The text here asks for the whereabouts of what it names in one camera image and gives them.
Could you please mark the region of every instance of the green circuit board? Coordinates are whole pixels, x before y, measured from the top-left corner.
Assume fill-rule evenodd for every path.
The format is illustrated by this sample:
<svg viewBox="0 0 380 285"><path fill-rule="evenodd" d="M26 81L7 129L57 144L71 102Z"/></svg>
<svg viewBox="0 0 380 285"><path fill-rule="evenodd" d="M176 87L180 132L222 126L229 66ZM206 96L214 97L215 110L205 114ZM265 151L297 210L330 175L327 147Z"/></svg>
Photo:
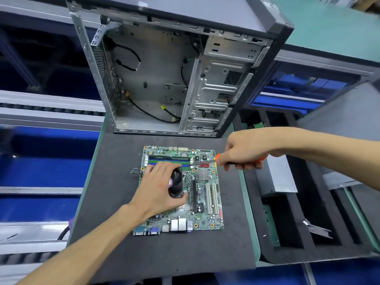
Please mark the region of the green circuit board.
<svg viewBox="0 0 380 285"><path fill-rule="evenodd" d="M139 182L149 164L179 163L182 169L182 188L189 194L189 197L186 204L150 217L133 230L133 235L223 229L224 221L216 163L192 165L199 161L214 160L215 156L214 150L144 146Z"/></svg>

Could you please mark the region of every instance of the person's left arm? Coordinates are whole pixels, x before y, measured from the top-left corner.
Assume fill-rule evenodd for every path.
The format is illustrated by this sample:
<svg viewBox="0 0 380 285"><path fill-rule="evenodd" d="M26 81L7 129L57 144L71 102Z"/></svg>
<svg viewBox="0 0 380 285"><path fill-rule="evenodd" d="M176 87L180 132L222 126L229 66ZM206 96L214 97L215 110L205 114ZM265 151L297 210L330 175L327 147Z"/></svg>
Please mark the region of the person's left arm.
<svg viewBox="0 0 380 285"><path fill-rule="evenodd" d="M187 193L183 198L173 199L168 192L171 173L180 166L169 162L159 162L155 167L148 165L130 203L121 206L108 220L17 284L87 284L107 256L137 225L155 214L185 204Z"/></svg>

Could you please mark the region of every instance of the orange screwdriver handle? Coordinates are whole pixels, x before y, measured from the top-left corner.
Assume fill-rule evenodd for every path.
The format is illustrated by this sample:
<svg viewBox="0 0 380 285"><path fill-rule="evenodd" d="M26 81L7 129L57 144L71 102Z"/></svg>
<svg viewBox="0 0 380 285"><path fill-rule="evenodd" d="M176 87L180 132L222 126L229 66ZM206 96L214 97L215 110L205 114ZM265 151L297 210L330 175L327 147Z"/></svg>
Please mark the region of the orange screwdriver handle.
<svg viewBox="0 0 380 285"><path fill-rule="evenodd" d="M215 156L215 161L220 157L220 154L216 154ZM264 156L264 157L261 157L257 160L254 161L254 163L257 163L257 162L263 162L266 158L268 157L268 155ZM237 163L235 162L227 162L226 163L227 165L236 165Z"/></svg>

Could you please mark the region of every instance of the foam tray compartment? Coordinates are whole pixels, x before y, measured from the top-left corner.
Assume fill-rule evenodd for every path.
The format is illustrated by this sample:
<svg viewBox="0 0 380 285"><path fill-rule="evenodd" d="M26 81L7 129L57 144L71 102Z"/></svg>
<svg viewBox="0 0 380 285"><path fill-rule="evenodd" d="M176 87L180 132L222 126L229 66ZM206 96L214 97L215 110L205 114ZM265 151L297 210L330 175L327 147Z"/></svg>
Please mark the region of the foam tray compartment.
<svg viewBox="0 0 380 285"><path fill-rule="evenodd" d="M235 131L259 122L266 127L297 126L296 120L301 117L298 111L246 105L233 125ZM375 248L344 191L330 191L316 164L289 155L287 160L298 193L261 197L255 171L244 172L260 260L288 264L372 255ZM331 230L333 239L311 234L303 223L305 219Z"/></svg>

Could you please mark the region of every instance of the work surface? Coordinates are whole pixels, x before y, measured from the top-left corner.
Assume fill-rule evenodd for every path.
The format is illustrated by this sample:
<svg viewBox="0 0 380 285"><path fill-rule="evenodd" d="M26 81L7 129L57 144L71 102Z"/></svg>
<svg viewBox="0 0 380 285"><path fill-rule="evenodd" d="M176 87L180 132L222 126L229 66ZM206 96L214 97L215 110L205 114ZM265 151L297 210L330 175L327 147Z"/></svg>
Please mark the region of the work surface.
<svg viewBox="0 0 380 285"><path fill-rule="evenodd" d="M139 178L137 174L130 176L129 172L140 167L143 146L213 149L218 153L224 151L226 138L113 134L108 124L98 142L99 150L93 157L91 177L82 194L70 244L95 229L132 199ZM221 169L218 173L225 229L162 233L158 236L129 234L91 282L255 268L238 172Z"/></svg>

